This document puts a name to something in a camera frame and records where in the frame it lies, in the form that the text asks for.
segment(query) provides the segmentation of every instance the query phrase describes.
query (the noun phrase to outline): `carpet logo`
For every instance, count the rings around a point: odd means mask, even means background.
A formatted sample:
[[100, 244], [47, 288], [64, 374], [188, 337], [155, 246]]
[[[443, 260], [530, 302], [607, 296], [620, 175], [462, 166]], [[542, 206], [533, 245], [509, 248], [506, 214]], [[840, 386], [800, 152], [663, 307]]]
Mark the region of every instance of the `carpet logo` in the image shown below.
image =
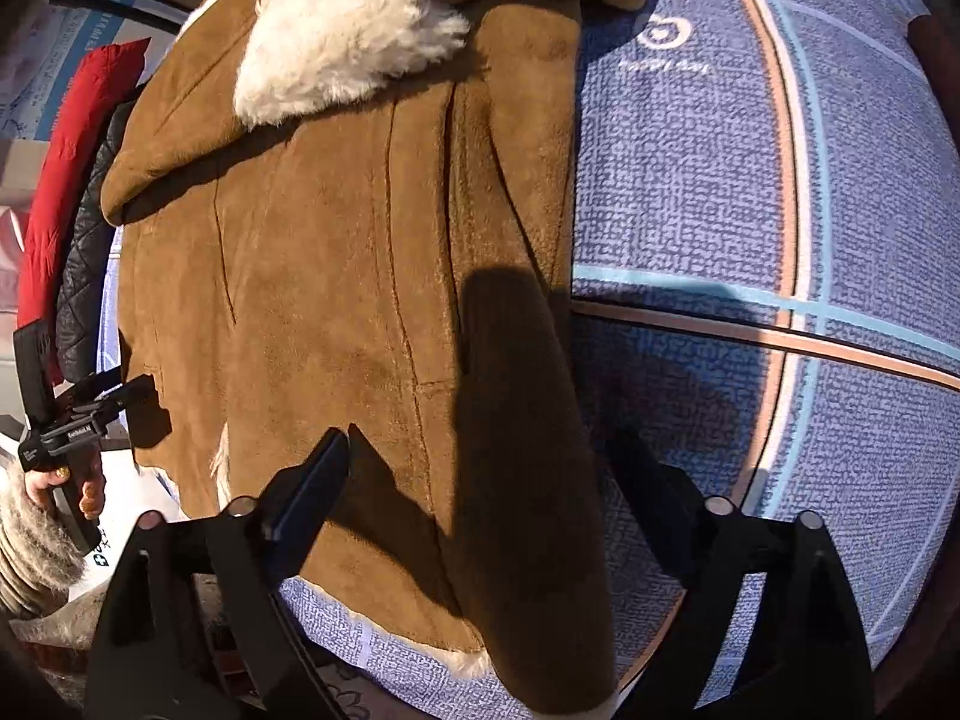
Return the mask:
[[693, 24], [680, 16], [658, 16], [651, 13], [649, 17], [641, 16], [637, 19], [637, 42], [656, 52], [678, 49], [693, 34]]

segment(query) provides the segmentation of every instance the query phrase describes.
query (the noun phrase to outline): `white fleece lining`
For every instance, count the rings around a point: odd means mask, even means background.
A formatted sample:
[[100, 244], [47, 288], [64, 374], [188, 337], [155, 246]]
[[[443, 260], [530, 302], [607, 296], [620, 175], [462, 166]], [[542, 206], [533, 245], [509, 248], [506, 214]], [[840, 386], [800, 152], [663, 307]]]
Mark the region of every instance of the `white fleece lining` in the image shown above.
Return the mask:
[[364, 100], [464, 45], [469, 23], [432, 0], [259, 0], [233, 107], [248, 127]]
[[432, 658], [434, 661], [437, 661], [439, 664], [445, 666], [450, 672], [450, 676], [455, 680], [475, 680], [487, 675], [488, 673], [491, 673], [493, 670], [493, 666], [491, 665], [490, 661], [490, 655], [487, 653], [487, 650], [479, 650], [478, 652], [473, 653], [462, 652], [459, 650], [442, 650], [439, 647], [431, 647], [429, 644], [420, 644], [418, 641], [413, 641], [397, 634], [390, 634], [390, 632], [387, 632], [381, 628], [370, 618], [365, 617], [363, 614], [357, 613], [351, 608], [346, 607], [344, 604], [326, 592], [322, 587], [318, 586], [318, 584], [313, 584], [312, 581], [303, 581], [304, 584], [308, 584], [310, 589], [312, 589], [320, 597], [333, 601], [336, 604], [340, 604], [341, 607], [347, 610], [347, 614], [349, 615], [350, 619], [360, 622], [364, 625], [368, 625], [370, 626], [371, 630], [376, 631], [378, 635], [381, 635], [381, 637], [387, 637], [394, 641], [402, 642], [412, 650], [424, 653], [426, 656], [429, 656], [429, 658]]
[[211, 7], [213, 7], [213, 4], [216, 1], [218, 0], [206, 0], [199, 8], [192, 11], [190, 15], [186, 17], [186, 21], [184, 22], [184, 25], [181, 27], [181, 30], [179, 30], [179, 32], [176, 33], [176, 37], [174, 38], [174, 43], [179, 39], [181, 39], [181, 37], [184, 37], [184, 33], [186, 32], [186, 30], [191, 28], [191, 26], [194, 25], [194, 23], [197, 21], [198, 18], [200, 18], [200, 16], [205, 14], [206, 11], [208, 11]]
[[64, 527], [27, 497], [20, 464], [11, 463], [7, 474], [0, 496], [0, 608], [14, 616], [49, 613], [83, 576], [83, 555]]
[[210, 476], [217, 485], [217, 504], [222, 512], [230, 502], [230, 437], [227, 423], [220, 431], [220, 443], [210, 460]]

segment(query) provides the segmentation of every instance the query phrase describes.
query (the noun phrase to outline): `jacket seam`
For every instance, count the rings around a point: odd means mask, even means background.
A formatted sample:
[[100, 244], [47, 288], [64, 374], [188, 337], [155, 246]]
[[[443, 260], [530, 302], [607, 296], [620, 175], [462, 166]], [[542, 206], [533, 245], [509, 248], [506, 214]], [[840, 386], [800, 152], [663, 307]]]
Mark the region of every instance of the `jacket seam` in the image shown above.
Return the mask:
[[[554, 230], [553, 236], [553, 251], [550, 256], [550, 274], [547, 276], [547, 284], [549, 289], [552, 290], [557, 285], [557, 268], [560, 264], [560, 239], [563, 237], [566, 231], [568, 231], [568, 225], [566, 221], [568, 220], [567, 214], [571, 215], [576, 211], [577, 204], [577, 183], [576, 176], [574, 172], [574, 166], [577, 159], [577, 148], [576, 148], [576, 131], [577, 131], [577, 121], [576, 121], [576, 112], [574, 111], [574, 122], [573, 127], [571, 127], [570, 139], [568, 144], [568, 154], [566, 155], [566, 177], [563, 179], [563, 205], [560, 206], [560, 218], [557, 223], [557, 229]], [[568, 267], [572, 269], [573, 267], [573, 258], [570, 258]]]
[[[143, 256], [144, 242], [150, 242], [150, 244], [154, 242], [154, 228], [155, 228], [155, 221], [149, 225], [148, 229], [143, 230], [140, 233], [139, 240], [137, 241], [138, 252], [134, 252], [134, 255], [133, 255], [134, 257], [136, 257], [137, 254], [140, 254], [141, 257]], [[154, 339], [154, 354], [152, 354], [152, 359], [150, 360], [150, 363], [152, 365], [148, 365], [147, 362], [144, 362], [143, 367], [147, 369], [151, 367], [155, 367], [157, 369], [157, 373], [160, 373], [160, 371], [163, 370], [163, 356], [160, 350], [160, 334], [157, 333], [157, 313], [154, 311], [155, 301], [150, 300], [149, 298], [150, 298], [150, 295], [148, 295], [148, 300], [147, 300], [147, 303], [148, 303], [147, 312], [150, 316], [150, 334]], [[161, 393], [163, 392], [162, 375], [160, 375], [160, 392]]]
[[[120, 287], [126, 286], [126, 292], [130, 293], [131, 321], [133, 322], [134, 331], [136, 331], [138, 335], [149, 334], [150, 338], [149, 341], [147, 341], [148, 348], [146, 353], [139, 355], [140, 366], [145, 372], [154, 375], [155, 382], [157, 383], [157, 392], [160, 395], [160, 402], [162, 403], [163, 374], [160, 370], [160, 339], [157, 338], [157, 319], [150, 305], [148, 305], [146, 309], [143, 308], [144, 302], [152, 304], [152, 301], [149, 299], [150, 295], [140, 294], [141, 290], [145, 289], [147, 285], [141, 283], [144, 279], [140, 275], [140, 269], [137, 264], [137, 257], [143, 256], [144, 242], [147, 241], [148, 236], [152, 236], [152, 218], [151, 220], [141, 221], [141, 223], [138, 223], [138, 226], [139, 229], [136, 230], [136, 234], [125, 234], [124, 236], [126, 240], [124, 240], [121, 250], [120, 284], [118, 285], [118, 292]], [[133, 357], [133, 350], [130, 352], [127, 365], [130, 364], [131, 357]]]
[[514, 198], [510, 192], [510, 187], [507, 185], [507, 176], [503, 172], [503, 165], [500, 162], [500, 153], [496, 146], [496, 137], [493, 135], [493, 128], [490, 126], [489, 121], [487, 122], [487, 133], [490, 137], [491, 158], [493, 158], [493, 165], [496, 167], [497, 181], [499, 181], [501, 189], [503, 190], [504, 199], [507, 200], [507, 205], [510, 208], [510, 213], [514, 218], [514, 222], [517, 224], [517, 232], [520, 233], [520, 240], [523, 242], [523, 249], [526, 251], [527, 259], [530, 261], [530, 268], [533, 271], [536, 283], [539, 284], [541, 290], [545, 295], [547, 295], [550, 292], [549, 285], [547, 284], [544, 272], [541, 270], [541, 264], [536, 261], [536, 250], [534, 249], [533, 243], [530, 241], [530, 236], [527, 235], [527, 230], [523, 226], [523, 220], [520, 218], [520, 213], [517, 212], [517, 204], [515, 204]]
[[[450, 613], [456, 616], [459, 619], [463, 619], [463, 610], [460, 605], [460, 599], [457, 597], [457, 592], [453, 586], [453, 582], [450, 580], [450, 574], [446, 568], [446, 561], [443, 558], [443, 548], [440, 547], [440, 526], [437, 524], [437, 514], [436, 509], [433, 505], [433, 482], [431, 479], [431, 463], [430, 463], [430, 452], [426, 445], [426, 439], [424, 437], [424, 420], [421, 416], [421, 409], [419, 408], [419, 400], [416, 397], [416, 393], [419, 389], [418, 377], [416, 376], [416, 367], [414, 366], [413, 359], [413, 349], [410, 346], [410, 338], [407, 334], [406, 325], [403, 321], [403, 312], [400, 309], [400, 294], [397, 293], [397, 268], [395, 267], [395, 258], [394, 258], [394, 233], [392, 232], [392, 196], [391, 196], [391, 183], [390, 183], [390, 163], [391, 163], [391, 153], [392, 153], [392, 141], [394, 141], [394, 122], [395, 116], [397, 115], [397, 100], [394, 98], [391, 103], [390, 109], [390, 129], [387, 133], [387, 143], [386, 143], [386, 153], [384, 154], [384, 190], [385, 190], [385, 201], [386, 201], [386, 210], [387, 210], [387, 224], [386, 224], [386, 233], [387, 233], [387, 263], [390, 268], [390, 291], [392, 304], [394, 305], [394, 312], [397, 315], [397, 322], [400, 324], [400, 338], [402, 339], [403, 349], [402, 356], [409, 371], [411, 378], [413, 379], [413, 413], [416, 418], [416, 441], [419, 444], [421, 452], [424, 453], [422, 456], [426, 461], [426, 502], [427, 506], [430, 507], [430, 517], [433, 518], [433, 546], [437, 554], [437, 560], [440, 564], [440, 568], [443, 571], [443, 582], [446, 585], [446, 590], [448, 591], [450, 600], [453, 601], [453, 604], [456, 605], [454, 610], [450, 610]], [[472, 632], [472, 629], [469, 626], [464, 626], [467, 630], [467, 633], [471, 638], [476, 640], [476, 636]]]
[[[457, 274], [453, 266], [453, 240], [452, 228], [450, 227], [450, 175], [453, 171], [453, 121], [455, 116], [455, 106], [457, 104], [457, 87], [451, 84], [450, 97], [446, 103], [446, 112], [443, 116], [443, 243], [445, 244], [445, 266], [450, 274], [450, 289], [448, 300], [450, 301], [451, 317], [453, 318], [453, 341], [456, 343], [457, 367], [459, 375], [463, 376], [467, 372], [467, 352], [466, 335], [464, 334], [464, 318], [460, 308], [460, 290], [457, 287]], [[440, 382], [430, 382], [430, 384], [439, 384]]]
[[[170, 118], [174, 114], [176, 114], [176, 111], [178, 111], [181, 105], [183, 105], [186, 102], [186, 98], [190, 97], [190, 95], [193, 94], [193, 91], [198, 86], [200, 86], [201, 83], [203, 83], [203, 80], [206, 79], [210, 75], [210, 73], [213, 72], [213, 69], [217, 67], [217, 65], [219, 65], [221, 62], [224, 61], [224, 59], [227, 57], [229, 52], [231, 52], [238, 43], [240, 43], [242, 40], [250, 36], [250, 30], [253, 28], [253, 23], [255, 21], [256, 21], [256, 15], [248, 16], [245, 20], [243, 20], [243, 25], [241, 26], [239, 33], [236, 35], [236, 37], [232, 41], [230, 41], [227, 44], [227, 47], [224, 50], [224, 52], [221, 53], [215, 60], [211, 61], [208, 65], [203, 66], [202, 71], [198, 72], [196, 77], [194, 77], [194, 79], [187, 86], [187, 88], [184, 89], [183, 92], [181, 92], [179, 95], [176, 96], [176, 99], [171, 103], [170, 108], [160, 119], [160, 122], [157, 124], [157, 126], [154, 127], [154, 137], [156, 137], [160, 133], [160, 130], [163, 129], [163, 127], [165, 127], [167, 122], [170, 121]], [[176, 45], [174, 45], [174, 47], [171, 49], [171, 52], [173, 50], [176, 50]]]
[[[227, 302], [230, 306], [230, 312], [232, 312], [233, 323], [236, 324], [236, 315], [240, 313], [244, 304], [244, 295], [246, 295], [245, 282], [247, 276], [250, 274], [250, 270], [253, 267], [253, 256], [247, 256], [248, 254], [253, 254], [254, 250], [260, 243], [260, 237], [263, 235], [263, 228], [266, 225], [267, 214], [270, 213], [270, 209], [274, 205], [274, 189], [277, 184], [277, 175], [280, 173], [280, 166], [283, 161], [287, 158], [287, 151], [290, 148], [290, 142], [296, 136], [299, 126], [290, 127], [289, 131], [286, 133], [286, 137], [282, 141], [276, 143], [267, 151], [268, 154], [272, 153], [274, 149], [282, 149], [280, 153], [277, 153], [274, 159], [274, 163], [271, 165], [270, 175], [264, 181], [264, 191], [262, 194], [262, 201], [256, 209], [253, 210], [251, 214], [250, 222], [247, 225], [247, 231], [244, 234], [243, 240], [238, 242], [237, 255], [240, 257], [241, 265], [233, 269], [233, 281], [236, 282], [236, 289], [234, 290], [234, 298], [230, 298], [229, 292], [229, 276], [227, 276], [227, 265], [224, 262], [224, 290], [227, 292]], [[222, 175], [217, 176], [217, 183], [219, 185], [220, 181], [223, 179]], [[217, 223], [218, 234], [220, 232], [219, 220]], [[220, 245], [220, 255], [223, 259], [223, 244]]]
[[217, 199], [220, 196], [220, 181], [222, 178], [220, 172], [219, 159], [217, 159], [217, 178], [213, 182], [213, 200], [210, 201], [210, 209], [213, 210], [213, 225], [217, 228], [217, 250], [220, 252], [220, 277], [224, 280], [224, 301], [227, 303], [227, 313], [230, 317], [230, 326], [236, 327], [237, 316], [233, 310], [233, 300], [230, 299], [230, 287], [227, 282], [227, 259], [224, 254], [224, 230], [220, 225], [220, 213], [217, 210]]

